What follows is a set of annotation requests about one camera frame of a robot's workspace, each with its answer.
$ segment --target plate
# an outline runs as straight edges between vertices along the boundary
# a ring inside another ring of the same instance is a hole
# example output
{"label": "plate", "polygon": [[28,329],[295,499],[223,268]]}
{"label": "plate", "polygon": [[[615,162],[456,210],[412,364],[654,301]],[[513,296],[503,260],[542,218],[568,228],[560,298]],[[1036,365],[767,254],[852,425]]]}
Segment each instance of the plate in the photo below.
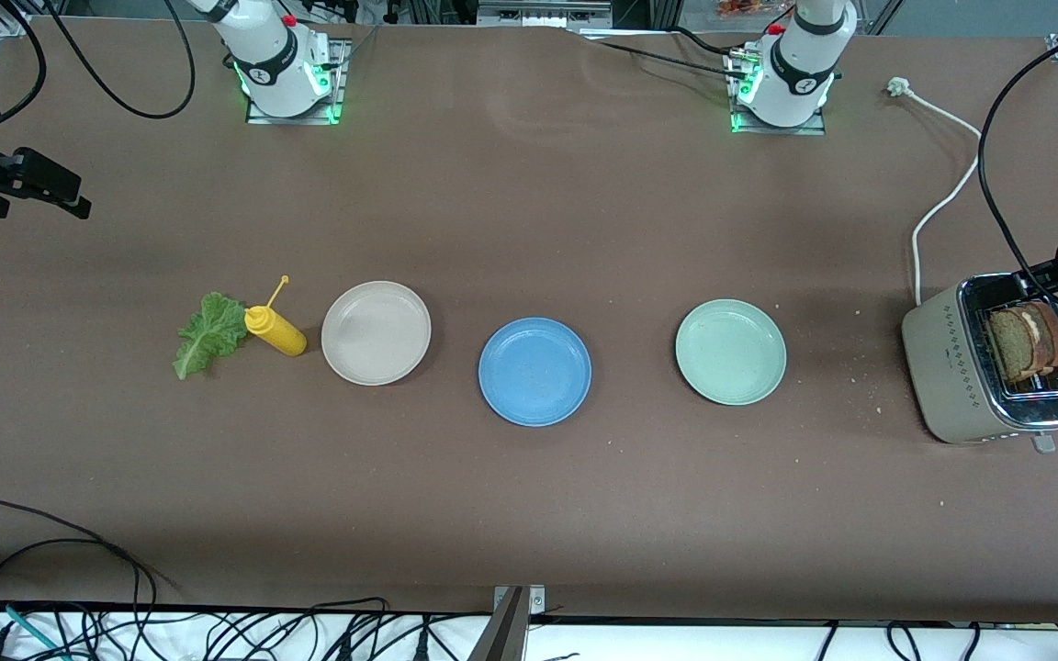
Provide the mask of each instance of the plate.
{"label": "plate", "polygon": [[743,406],[776,390],[786,372],[786,343],[769,315],[720,298],[685,317],[676,333],[676,363],[696,392]]}
{"label": "plate", "polygon": [[384,386],[419,365],[432,344],[432,315],[397,281],[366,281],[324,315],[321,351],[332,371],[359,386]]}
{"label": "plate", "polygon": [[497,330],[479,355],[479,392],[500,418],[525,427],[562,422],[590,390],[590,354],[552,318],[518,318]]}

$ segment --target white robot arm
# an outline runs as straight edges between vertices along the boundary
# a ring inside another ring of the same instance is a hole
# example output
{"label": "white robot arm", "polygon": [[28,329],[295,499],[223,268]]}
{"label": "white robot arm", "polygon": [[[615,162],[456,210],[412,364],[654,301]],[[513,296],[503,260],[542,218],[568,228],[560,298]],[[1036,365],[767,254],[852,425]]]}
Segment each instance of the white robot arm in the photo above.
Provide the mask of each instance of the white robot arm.
{"label": "white robot arm", "polygon": [[266,114],[297,116],[331,93],[320,67],[329,38],[276,16],[272,0],[188,0],[215,25],[235,58],[243,92]]}
{"label": "white robot arm", "polygon": [[826,103],[836,62],[855,33],[852,1],[798,0],[785,33],[755,42],[761,63],[737,100],[768,125],[804,124]]}

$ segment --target white power cord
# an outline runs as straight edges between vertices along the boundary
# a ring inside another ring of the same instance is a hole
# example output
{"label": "white power cord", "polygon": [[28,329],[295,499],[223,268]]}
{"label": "white power cord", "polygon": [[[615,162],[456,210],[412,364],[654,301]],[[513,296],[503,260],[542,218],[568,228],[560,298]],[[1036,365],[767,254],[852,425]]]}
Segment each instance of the white power cord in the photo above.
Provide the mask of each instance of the white power cord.
{"label": "white power cord", "polygon": [[[946,112],[946,110],[937,108],[935,105],[929,104],[928,100],[925,100],[923,97],[916,95],[916,92],[909,88],[909,81],[907,79],[893,78],[889,81],[888,91],[890,96],[906,96],[909,99],[918,102],[918,104],[923,105],[925,108],[933,110],[933,112],[940,114],[941,116],[950,118],[950,121],[957,122],[957,124],[965,126],[965,128],[969,130],[970,133],[973,133],[979,140],[982,139],[982,131],[974,129],[973,125],[969,122],[966,122],[964,118],[959,117],[953,113]],[[973,172],[975,170],[978,170],[977,151],[973,157],[973,163],[970,164],[970,168],[967,169],[964,176],[962,176],[962,181],[957,181],[957,185],[954,185],[953,191],[950,191],[949,196],[945,197],[945,200],[936,202],[936,205],[933,205],[933,208],[929,209],[929,213],[925,214],[919,222],[916,222],[916,226],[914,231],[912,231],[912,297],[914,297],[914,300],[918,306],[923,304],[923,300],[920,300],[920,250],[916,246],[916,237],[919,237],[920,231],[925,227],[925,223],[929,222],[929,219],[935,217],[936,213],[940,213],[945,205],[949,204],[953,198],[957,197],[957,194],[961,192],[962,188],[966,185],[966,181],[969,181],[970,177],[973,177]]]}

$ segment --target silver toaster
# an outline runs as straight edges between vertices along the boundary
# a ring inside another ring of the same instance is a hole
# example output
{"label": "silver toaster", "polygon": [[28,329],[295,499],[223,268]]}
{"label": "silver toaster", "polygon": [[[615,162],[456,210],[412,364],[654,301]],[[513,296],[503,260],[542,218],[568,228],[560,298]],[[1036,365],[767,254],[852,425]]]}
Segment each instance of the silver toaster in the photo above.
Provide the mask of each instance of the silver toaster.
{"label": "silver toaster", "polygon": [[986,326],[995,310],[1029,298],[1011,275],[974,275],[904,317],[900,334],[916,401],[937,439],[982,443],[1032,436],[1036,451],[1055,452],[1058,368],[1006,384]]}

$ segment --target white plate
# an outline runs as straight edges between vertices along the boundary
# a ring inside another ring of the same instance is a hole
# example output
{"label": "white plate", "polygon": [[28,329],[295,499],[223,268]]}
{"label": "white plate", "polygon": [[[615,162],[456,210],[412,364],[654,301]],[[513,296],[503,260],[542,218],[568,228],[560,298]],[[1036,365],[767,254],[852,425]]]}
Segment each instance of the white plate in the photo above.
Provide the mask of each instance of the white plate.
{"label": "white plate", "polygon": [[321,351],[332,371],[359,386],[384,386],[419,365],[432,344],[432,315],[397,281],[366,281],[332,304]]}

